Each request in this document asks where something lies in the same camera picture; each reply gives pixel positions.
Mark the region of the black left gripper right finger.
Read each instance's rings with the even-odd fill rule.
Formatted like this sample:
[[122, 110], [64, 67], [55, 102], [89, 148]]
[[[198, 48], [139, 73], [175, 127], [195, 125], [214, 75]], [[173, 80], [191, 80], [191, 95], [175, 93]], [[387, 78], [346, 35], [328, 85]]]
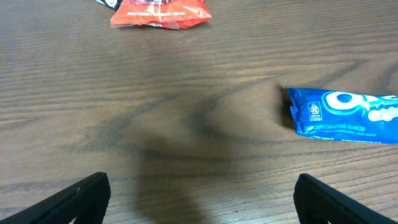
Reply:
[[299, 175], [293, 198], [300, 224], [397, 224], [309, 174]]

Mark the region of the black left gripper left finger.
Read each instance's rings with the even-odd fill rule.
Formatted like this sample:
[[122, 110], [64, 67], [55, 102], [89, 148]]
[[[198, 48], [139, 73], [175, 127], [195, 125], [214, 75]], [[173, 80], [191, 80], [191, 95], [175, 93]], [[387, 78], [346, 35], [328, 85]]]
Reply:
[[110, 197], [107, 174], [96, 172], [1, 224], [102, 224]]

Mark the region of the blue Oreo cookie pack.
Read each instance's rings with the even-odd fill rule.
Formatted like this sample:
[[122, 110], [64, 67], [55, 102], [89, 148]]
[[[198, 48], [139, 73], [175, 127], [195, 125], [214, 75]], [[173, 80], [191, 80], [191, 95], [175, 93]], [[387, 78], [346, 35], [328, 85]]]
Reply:
[[397, 143], [397, 96], [289, 88], [299, 136], [330, 141]]

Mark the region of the small black candy bar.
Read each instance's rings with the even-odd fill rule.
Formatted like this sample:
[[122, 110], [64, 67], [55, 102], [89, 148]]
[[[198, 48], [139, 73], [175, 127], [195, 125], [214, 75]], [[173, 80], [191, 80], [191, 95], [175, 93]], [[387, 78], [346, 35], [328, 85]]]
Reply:
[[123, 0], [95, 0], [95, 1], [114, 11], [117, 11]]

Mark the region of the red snack bag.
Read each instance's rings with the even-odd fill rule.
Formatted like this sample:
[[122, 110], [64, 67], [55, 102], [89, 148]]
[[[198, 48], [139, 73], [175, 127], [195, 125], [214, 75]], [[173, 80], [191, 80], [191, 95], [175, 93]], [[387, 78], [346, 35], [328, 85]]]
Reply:
[[203, 0], [123, 0], [110, 24], [113, 27], [153, 26], [184, 30], [211, 18]]

